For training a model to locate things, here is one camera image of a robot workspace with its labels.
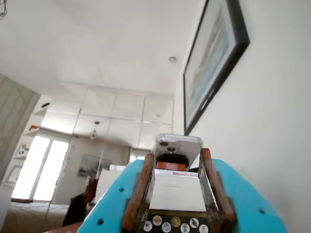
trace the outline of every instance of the recessed ceiling light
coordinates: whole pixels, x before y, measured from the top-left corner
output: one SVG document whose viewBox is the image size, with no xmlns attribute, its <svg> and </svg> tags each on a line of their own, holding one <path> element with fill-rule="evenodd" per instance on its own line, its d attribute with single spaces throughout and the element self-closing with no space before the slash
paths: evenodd
<svg viewBox="0 0 311 233">
<path fill-rule="evenodd" d="M 177 58 L 176 57 L 174 57 L 174 56 L 172 56 L 172 57 L 169 57 L 169 62 L 170 63 L 176 63 L 176 61 L 177 61 Z"/>
</svg>

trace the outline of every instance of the sticker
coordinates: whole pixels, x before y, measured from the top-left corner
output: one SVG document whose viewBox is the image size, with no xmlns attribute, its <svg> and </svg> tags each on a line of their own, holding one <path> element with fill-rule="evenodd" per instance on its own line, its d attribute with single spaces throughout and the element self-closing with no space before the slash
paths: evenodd
<svg viewBox="0 0 311 233">
<path fill-rule="evenodd" d="M 181 233 L 189 233 L 190 226 L 187 223 L 183 223 L 180 226 Z"/>
<path fill-rule="evenodd" d="M 179 227 L 181 224 L 180 218 L 179 217 L 173 217 L 171 220 L 172 226 L 173 227 Z"/>
<path fill-rule="evenodd" d="M 200 232 L 200 233 L 208 233 L 208 227 L 207 227 L 207 225 L 202 224 L 202 225 L 199 227 L 199 232 Z"/>
<path fill-rule="evenodd" d="M 152 230 L 152 223 L 151 223 L 150 221 L 146 221 L 146 222 L 145 222 L 144 230 L 145 230 L 146 232 L 149 232 L 149 231 Z"/>
<path fill-rule="evenodd" d="M 192 228 L 197 228 L 199 226 L 199 220 L 197 218 L 190 219 L 190 226 Z"/>
<path fill-rule="evenodd" d="M 160 226 L 162 223 L 162 218 L 159 215 L 156 215 L 152 219 L 152 222 L 154 223 L 155 226 Z"/>
<path fill-rule="evenodd" d="M 164 223 L 162 224 L 162 231 L 163 231 L 164 233 L 170 232 L 171 229 L 172 229 L 172 227 L 171 227 L 170 223 L 164 222 Z"/>
</svg>

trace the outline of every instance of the cyan plastic part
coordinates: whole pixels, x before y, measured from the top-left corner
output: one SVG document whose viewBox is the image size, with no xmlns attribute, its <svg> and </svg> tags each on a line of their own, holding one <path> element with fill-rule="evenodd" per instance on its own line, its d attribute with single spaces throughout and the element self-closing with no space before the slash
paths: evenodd
<svg viewBox="0 0 311 233">
<path fill-rule="evenodd" d="M 231 166 L 212 159 L 225 194 L 233 200 L 238 223 L 234 233 L 287 233 L 274 208 Z"/>
<path fill-rule="evenodd" d="M 212 159 L 225 193 L 234 203 L 238 223 L 234 233 L 287 233 L 274 208 L 227 163 Z M 121 220 L 144 160 L 129 164 L 84 220 L 78 233 L 120 233 Z"/>
</svg>

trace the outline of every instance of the phone camera lens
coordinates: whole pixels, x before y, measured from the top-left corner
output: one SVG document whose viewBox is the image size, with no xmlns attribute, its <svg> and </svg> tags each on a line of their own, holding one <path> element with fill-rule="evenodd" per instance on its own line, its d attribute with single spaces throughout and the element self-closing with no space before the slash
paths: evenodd
<svg viewBox="0 0 311 233">
<path fill-rule="evenodd" d="M 168 151 L 175 151 L 175 147 L 168 147 L 167 150 Z"/>
<path fill-rule="evenodd" d="M 160 146 L 167 147 L 169 144 L 167 142 L 160 142 Z"/>
</svg>

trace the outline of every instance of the smartphone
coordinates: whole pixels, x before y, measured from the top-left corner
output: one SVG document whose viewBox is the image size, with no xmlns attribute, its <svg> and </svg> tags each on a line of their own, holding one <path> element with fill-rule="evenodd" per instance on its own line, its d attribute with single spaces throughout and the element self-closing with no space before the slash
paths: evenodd
<svg viewBox="0 0 311 233">
<path fill-rule="evenodd" d="M 202 146 L 203 142 L 199 137 L 158 134 L 153 149 L 155 162 L 165 160 L 167 162 L 183 163 L 186 164 L 186 171 L 188 171 L 195 158 L 199 155 Z"/>
</svg>

